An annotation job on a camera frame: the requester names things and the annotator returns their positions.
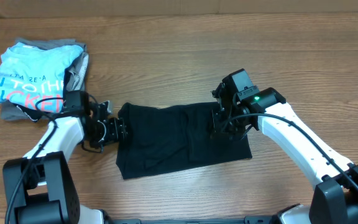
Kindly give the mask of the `black t-shirt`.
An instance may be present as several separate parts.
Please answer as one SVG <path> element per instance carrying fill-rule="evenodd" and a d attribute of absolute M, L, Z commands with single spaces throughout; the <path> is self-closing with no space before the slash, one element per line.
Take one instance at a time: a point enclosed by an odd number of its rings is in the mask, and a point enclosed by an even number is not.
<path fill-rule="evenodd" d="M 118 112 L 127 136 L 116 164 L 123 179 L 252 158 L 247 137 L 213 134 L 217 103 L 153 108 L 126 103 Z"/>

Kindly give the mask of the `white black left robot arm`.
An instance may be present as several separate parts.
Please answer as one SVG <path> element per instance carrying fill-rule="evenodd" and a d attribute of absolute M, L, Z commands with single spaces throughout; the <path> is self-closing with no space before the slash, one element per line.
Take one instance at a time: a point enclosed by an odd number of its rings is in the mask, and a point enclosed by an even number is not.
<path fill-rule="evenodd" d="M 57 101 L 58 113 L 42 114 L 48 129 L 37 145 L 19 159 L 7 161 L 2 174 L 7 209 L 5 224 L 16 223 L 113 223 L 107 212 L 82 205 L 70 174 L 68 161 L 77 146 L 101 154 L 104 147 L 124 142 L 123 119 L 113 118 L 109 101 L 98 102 L 89 93 L 69 91 L 62 97 L 48 97 L 35 103 Z"/>

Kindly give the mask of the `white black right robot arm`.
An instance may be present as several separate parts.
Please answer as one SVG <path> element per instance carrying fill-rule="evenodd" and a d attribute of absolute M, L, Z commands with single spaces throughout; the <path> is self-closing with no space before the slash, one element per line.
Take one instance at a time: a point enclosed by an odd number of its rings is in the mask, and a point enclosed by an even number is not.
<path fill-rule="evenodd" d="M 240 69 L 222 79 L 212 92 L 220 109 L 213 132 L 246 136 L 254 128 L 276 144 L 304 173 L 313 189 L 309 206 L 300 203 L 253 223 L 358 223 L 358 164 L 336 152 L 293 111 L 276 89 L 259 90 Z"/>

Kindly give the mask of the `grey striped folded garment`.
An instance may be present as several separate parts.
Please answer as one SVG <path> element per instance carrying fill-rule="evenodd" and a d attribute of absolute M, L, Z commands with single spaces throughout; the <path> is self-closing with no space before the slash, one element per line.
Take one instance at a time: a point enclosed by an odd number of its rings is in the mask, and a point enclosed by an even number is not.
<path fill-rule="evenodd" d="M 65 70 L 64 90 L 85 90 L 86 72 L 89 63 L 87 52 L 81 53 L 73 63 Z"/>

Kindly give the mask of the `black folded garment in stack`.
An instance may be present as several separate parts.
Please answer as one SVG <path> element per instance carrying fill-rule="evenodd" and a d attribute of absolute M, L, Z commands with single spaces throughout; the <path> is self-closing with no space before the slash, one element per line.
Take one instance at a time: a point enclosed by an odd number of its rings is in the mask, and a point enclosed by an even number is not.
<path fill-rule="evenodd" d="M 21 105 L 16 105 L 16 108 L 20 109 L 31 121 L 34 123 L 38 122 L 40 119 L 47 119 L 40 111 L 26 108 Z"/>

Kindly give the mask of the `light blue printed t-shirt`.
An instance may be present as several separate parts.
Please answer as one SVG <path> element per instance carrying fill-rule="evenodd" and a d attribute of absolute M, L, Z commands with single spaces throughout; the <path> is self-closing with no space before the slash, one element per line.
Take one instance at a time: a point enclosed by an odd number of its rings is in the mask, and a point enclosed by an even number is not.
<path fill-rule="evenodd" d="M 7 48 L 1 55 L 0 104 L 60 112 L 65 70 L 82 53 L 78 45 L 42 50 L 19 42 Z"/>

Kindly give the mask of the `dark grey folded garment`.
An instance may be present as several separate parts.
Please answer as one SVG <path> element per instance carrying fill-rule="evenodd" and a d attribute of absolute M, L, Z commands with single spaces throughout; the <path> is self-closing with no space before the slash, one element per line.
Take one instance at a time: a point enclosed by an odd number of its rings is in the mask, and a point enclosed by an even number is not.
<path fill-rule="evenodd" d="M 57 47 L 63 47 L 66 45 L 78 45 L 83 49 L 83 52 L 87 52 L 86 44 L 77 42 L 75 39 L 58 39 L 58 40 L 26 40 L 23 38 L 17 38 L 15 43 L 22 43 L 37 47 L 42 50 L 50 50 Z M 1 119 L 6 121 L 15 121 L 19 119 L 29 119 L 20 109 L 16 108 L 16 105 L 7 101 L 2 104 L 1 107 Z"/>

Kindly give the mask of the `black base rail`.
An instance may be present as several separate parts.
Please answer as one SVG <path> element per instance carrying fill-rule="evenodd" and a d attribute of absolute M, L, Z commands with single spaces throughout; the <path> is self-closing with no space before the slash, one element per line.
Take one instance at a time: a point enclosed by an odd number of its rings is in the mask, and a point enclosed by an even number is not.
<path fill-rule="evenodd" d="M 271 216 L 246 216 L 244 218 L 215 218 L 215 219 L 182 219 L 182 220 L 140 220 L 133 219 L 111 219 L 105 224 L 271 224 Z"/>

